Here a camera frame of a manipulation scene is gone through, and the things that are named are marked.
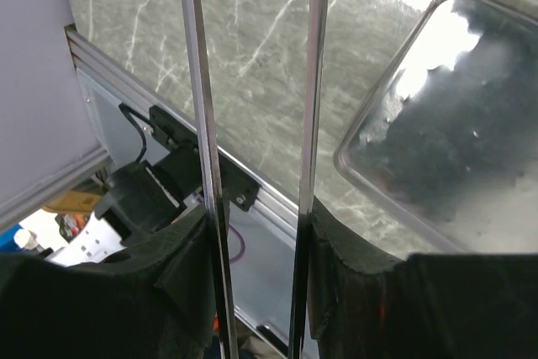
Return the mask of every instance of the marble surface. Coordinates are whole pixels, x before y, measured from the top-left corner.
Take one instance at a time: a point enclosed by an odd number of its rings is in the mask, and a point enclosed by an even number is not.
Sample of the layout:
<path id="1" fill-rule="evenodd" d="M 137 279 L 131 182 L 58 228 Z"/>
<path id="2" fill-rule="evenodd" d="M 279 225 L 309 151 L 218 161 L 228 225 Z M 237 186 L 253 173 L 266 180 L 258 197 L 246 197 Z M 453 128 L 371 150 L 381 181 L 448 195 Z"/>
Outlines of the marble surface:
<path id="1" fill-rule="evenodd" d="M 332 155 L 364 94 L 432 0 L 330 0 L 316 194 L 344 224 L 398 256 L 433 251 L 335 170 Z M 538 0 L 506 0 L 532 11 Z M 219 136 L 298 194 L 309 0 L 203 0 Z M 181 0 L 71 0 L 77 29 L 194 115 Z"/>

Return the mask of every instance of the plastic lid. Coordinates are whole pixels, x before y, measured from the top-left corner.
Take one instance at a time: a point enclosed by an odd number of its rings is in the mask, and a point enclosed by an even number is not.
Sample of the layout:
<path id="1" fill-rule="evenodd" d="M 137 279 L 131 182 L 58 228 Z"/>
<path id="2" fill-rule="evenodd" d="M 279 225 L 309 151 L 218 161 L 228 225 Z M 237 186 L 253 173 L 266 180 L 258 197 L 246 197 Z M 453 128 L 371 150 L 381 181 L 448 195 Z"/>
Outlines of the plastic lid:
<path id="1" fill-rule="evenodd" d="M 33 250 L 39 245 L 34 235 L 26 229 L 18 230 L 17 233 L 15 233 L 13 240 L 19 248 L 24 250 Z"/>
<path id="2" fill-rule="evenodd" d="M 361 106 L 339 172 L 444 251 L 538 251 L 538 26 L 434 6 Z"/>

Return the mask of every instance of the black cable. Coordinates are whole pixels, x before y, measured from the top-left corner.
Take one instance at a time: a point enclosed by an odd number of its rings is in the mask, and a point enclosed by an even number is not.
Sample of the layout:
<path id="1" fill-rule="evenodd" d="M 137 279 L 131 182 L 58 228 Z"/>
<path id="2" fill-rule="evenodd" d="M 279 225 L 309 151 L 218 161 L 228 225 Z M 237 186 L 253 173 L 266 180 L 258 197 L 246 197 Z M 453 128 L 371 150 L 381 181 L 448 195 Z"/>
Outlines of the black cable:
<path id="1" fill-rule="evenodd" d="M 124 104 L 124 103 L 121 103 L 119 105 L 119 110 L 121 111 L 121 113 L 124 115 L 124 117 L 131 123 L 131 125 L 134 126 L 134 128 L 136 129 L 136 131 L 138 132 L 138 134 L 140 135 L 140 138 L 142 139 L 142 150 L 140 151 L 140 153 L 138 154 L 138 157 L 136 157 L 136 161 L 137 163 L 140 163 L 142 161 L 142 158 L 144 157 L 145 155 L 145 151 L 147 150 L 147 141 L 145 139 L 145 134 L 144 134 L 144 131 L 142 130 L 142 128 L 140 127 L 140 125 L 138 125 L 138 123 L 135 121 L 135 119 L 133 118 L 133 116 L 135 116 L 136 118 L 138 118 L 139 120 L 145 122 L 146 124 L 148 124 L 149 126 L 151 126 L 151 122 L 142 114 L 139 114 L 138 112 L 134 111 L 129 105 L 127 104 Z"/>

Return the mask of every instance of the metal rod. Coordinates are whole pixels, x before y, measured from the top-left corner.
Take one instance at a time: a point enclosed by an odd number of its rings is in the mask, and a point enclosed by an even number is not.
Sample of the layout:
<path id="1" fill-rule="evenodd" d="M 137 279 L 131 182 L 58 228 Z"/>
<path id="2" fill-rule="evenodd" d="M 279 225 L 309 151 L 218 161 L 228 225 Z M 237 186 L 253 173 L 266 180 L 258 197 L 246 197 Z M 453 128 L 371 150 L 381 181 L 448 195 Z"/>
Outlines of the metal rod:
<path id="1" fill-rule="evenodd" d="M 182 0 L 188 64 L 193 87 L 198 149 L 202 163 L 203 196 L 210 221 L 213 278 L 221 357 L 238 359 L 234 301 L 227 244 L 228 224 L 219 169 L 219 150 L 214 122 L 208 52 L 203 27 L 202 0 Z"/>
<path id="2" fill-rule="evenodd" d="M 312 235 L 312 207 L 316 155 L 318 150 L 319 99 L 327 0 L 310 0 L 309 40 L 307 50 L 307 89 L 304 105 L 303 163 L 299 183 L 297 239 L 295 241 L 295 267 L 293 269 L 292 315 L 288 359 L 303 355 L 306 321 L 310 239 Z"/>

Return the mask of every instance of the white panel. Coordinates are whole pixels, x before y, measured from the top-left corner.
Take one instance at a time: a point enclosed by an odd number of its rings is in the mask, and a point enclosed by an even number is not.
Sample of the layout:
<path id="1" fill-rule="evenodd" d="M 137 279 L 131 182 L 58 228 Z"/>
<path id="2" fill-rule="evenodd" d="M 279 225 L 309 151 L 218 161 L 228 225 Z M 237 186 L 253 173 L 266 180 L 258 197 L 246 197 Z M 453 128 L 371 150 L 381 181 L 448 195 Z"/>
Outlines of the white panel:
<path id="1" fill-rule="evenodd" d="M 66 42 L 69 1 L 0 0 L 0 14 L 1 212 L 99 144 Z"/>

